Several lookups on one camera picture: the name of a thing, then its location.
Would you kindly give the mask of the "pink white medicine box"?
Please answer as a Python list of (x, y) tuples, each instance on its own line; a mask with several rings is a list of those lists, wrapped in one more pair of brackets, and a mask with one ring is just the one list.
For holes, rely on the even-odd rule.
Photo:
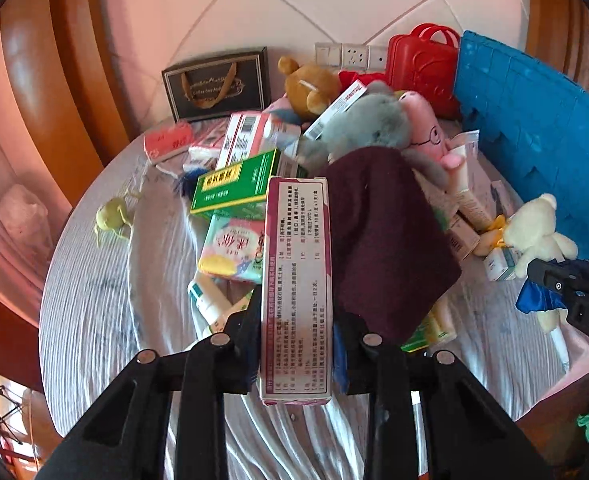
[(331, 398), (332, 266), (327, 180), (268, 181), (260, 398), (266, 405)]

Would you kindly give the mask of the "dark maroon knit hat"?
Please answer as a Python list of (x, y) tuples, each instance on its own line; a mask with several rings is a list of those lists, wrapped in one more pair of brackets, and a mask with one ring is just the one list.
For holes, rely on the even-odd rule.
[(325, 170), (333, 305), (405, 344), (461, 275), (428, 200), (399, 151), (360, 148)]

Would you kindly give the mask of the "white bear plush toy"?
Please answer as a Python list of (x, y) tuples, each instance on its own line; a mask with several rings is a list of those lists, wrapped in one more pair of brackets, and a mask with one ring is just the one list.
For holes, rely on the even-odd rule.
[(556, 230), (556, 211), (556, 197), (544, 193), (525, 203), (503, 227), (503, 242), (520, 254), (513, 273), (525, 279), (517, 309), (524, 314), (534, 313), (545, 334), (560, 329), (558, 307), (553, 305), (551, 292), (526, 279), (527, 267), (534, 260), (561, 263), (579, 255), (575, 241)]

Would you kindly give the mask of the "blue plastic storage crate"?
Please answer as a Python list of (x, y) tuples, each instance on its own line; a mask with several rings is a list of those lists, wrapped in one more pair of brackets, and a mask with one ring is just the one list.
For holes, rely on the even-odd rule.
[(524, 52), (465, 32), (454, 95), (485, 157), (526, 202), (556, 196), (558, 231), (589, 258), (589, 94)]

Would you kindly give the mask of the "Kotex pad packet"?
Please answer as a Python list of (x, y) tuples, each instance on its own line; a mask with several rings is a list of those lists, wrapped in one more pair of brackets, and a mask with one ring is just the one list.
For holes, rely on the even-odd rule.
[(198, 260), (198, 270), (215, 278), (261, 284), (264, 229), (263, 220), (214, 214)]

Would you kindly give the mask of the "pink pig plush toy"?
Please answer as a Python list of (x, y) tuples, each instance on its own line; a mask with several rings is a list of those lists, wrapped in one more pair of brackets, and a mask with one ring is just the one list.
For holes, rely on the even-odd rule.
[(416, 91), (405, 91), (398, 99), (411, 125), (410, 146), (428, 155), (446, 170), (455, 170), (465, 156), (451, 151), (431, 104)]

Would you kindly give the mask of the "small green frog toy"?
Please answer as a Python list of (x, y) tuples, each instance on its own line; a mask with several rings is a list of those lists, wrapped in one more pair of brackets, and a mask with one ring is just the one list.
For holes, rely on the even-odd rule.
[(114, 196), (100, 206), (95, 214), (94, 233), (96, 245), (101, 246), (101, 234), (112, 233), (120, 240), (130, 240), (133, 220), (128, 215), (127, 198), (140, 200), (142, 194), (126, 190), (123, 195)]

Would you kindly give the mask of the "grey plush toy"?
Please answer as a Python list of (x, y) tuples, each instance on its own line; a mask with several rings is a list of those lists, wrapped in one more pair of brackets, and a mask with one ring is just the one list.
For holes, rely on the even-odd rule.
[(301, 136), (295, 160), (310, 176), (317, 176), (331, 162), (360, 148), (395, 148), (407, 164), (433, 185), (445, 191), (449, 175), (429, 155), (410, 146), (410, 119), (392, 89), (374, 81), (348, 110), (334, 115), (318, 139)]

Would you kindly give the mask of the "red plastic toy suitcase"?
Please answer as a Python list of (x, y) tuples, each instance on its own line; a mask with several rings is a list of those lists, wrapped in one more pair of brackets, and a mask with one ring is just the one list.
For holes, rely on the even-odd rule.
[(437, 118), (460, 118), (454, 96), (460, 36), (451, 27), (417, 25), (409, 34), (395, 35), (387, 44), (387, 84), (396, 91), (415, 91)]

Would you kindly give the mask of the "green yellow medicine box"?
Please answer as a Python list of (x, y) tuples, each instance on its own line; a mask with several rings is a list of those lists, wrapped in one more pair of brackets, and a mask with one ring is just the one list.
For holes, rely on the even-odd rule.
[(190, 206), (194, 216), (264, 220), (271, 177), (304, 178), (307, 171), (294, 159), (274, 150), (203, 174)]

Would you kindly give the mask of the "red tissue packet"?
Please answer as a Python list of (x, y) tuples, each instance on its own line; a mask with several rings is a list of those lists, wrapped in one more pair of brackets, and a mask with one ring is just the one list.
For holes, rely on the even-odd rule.
[(164, 162), (186, 152), (194, 140), (194, 130), (188, 122), (165, 125), (144, 134), (144, 151), (151, 164)]

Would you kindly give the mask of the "white Tylenol box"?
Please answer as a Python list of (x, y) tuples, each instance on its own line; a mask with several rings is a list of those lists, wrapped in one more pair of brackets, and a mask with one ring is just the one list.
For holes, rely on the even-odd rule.
[(367, 87), (359, 80), (354, 81), (303, 133), (308, 139), (320, 138), (323, 128), (335, 115), (346, 112), (358, 99), (364, 96)]

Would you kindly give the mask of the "pink white barcode box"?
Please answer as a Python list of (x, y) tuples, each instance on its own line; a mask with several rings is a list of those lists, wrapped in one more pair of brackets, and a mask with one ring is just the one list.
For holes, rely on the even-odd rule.
[(285, 150), (296, 144), (300, 136), (300, 126), (284, 122), (276, 114), (234, 113), (230, 116), (215, 168), (222, 169), (274, 148)]

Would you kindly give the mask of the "brown bear plush toy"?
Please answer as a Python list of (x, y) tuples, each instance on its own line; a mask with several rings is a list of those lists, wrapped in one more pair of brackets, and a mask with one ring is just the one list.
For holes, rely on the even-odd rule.
[(302, 122), (314, 122), (342, 92), (339, 77), (319, 65), (300, 65), (290, 56), (281, 56), (278, 70), (286, 76), (286, 97)]

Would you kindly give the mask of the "white wall socket strip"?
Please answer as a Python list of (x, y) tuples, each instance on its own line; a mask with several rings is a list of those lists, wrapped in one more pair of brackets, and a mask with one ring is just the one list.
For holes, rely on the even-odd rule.
[(315, 44), (315, 62), (328, 68), (383, 72), (387, 65), (387, 48), (366, 44)]

